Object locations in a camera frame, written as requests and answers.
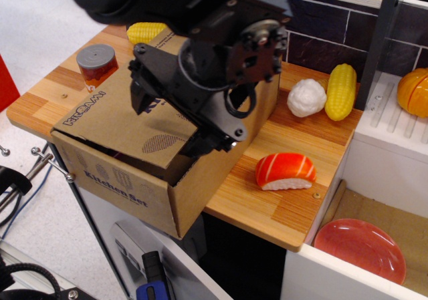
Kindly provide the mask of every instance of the small canister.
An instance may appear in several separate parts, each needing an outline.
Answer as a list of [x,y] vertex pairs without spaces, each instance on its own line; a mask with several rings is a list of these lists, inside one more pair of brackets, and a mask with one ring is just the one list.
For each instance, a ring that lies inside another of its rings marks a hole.
[[95,44],[82,49],[77,62],[90,93],[118,69],[113,47]]

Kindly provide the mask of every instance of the gray lid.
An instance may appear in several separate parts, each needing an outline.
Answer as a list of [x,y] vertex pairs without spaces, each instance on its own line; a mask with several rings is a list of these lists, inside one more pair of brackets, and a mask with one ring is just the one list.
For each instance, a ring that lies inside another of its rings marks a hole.
[[103,67],[113,58],[113,47],[106,44],[95,44],[82,49],[77,56],[77,61],[82,68],[96,69]]

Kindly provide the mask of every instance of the salmon sushi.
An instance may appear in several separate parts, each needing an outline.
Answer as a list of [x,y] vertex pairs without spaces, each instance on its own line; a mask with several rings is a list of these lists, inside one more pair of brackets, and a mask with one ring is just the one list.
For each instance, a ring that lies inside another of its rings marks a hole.
[[303,154],[276,153],[257,163],[255,179],[262,190],[310,188],[316,180],[316,169]]

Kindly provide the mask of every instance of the box flap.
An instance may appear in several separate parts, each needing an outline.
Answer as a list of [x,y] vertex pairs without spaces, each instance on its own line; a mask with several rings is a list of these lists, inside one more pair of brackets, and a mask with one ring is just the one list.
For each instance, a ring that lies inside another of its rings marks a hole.
[[[163,34],[155,39],[155,45],[177,51],[174,35],[169,31]],[[131,81],[128,68],[121,67],[54,129],[166,168],[196,127],[159,99],[138,116],[131,105]]]

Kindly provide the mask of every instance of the dark tile wall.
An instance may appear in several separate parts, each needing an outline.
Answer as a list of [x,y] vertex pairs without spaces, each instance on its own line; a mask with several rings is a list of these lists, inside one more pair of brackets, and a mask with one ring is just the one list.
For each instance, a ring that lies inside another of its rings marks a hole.
[[428,9],[401,5],[385,55],[381,69],[387,73],[404,76],[428,67]]
[[[285,61],[330,73],[350,64],[362,76],[378,9],[337,0],[288,0],[294,18],[287,24]],[[391,40],[385,41],[382,70],[403,76],[428,67],[428,10],[402,5]]]

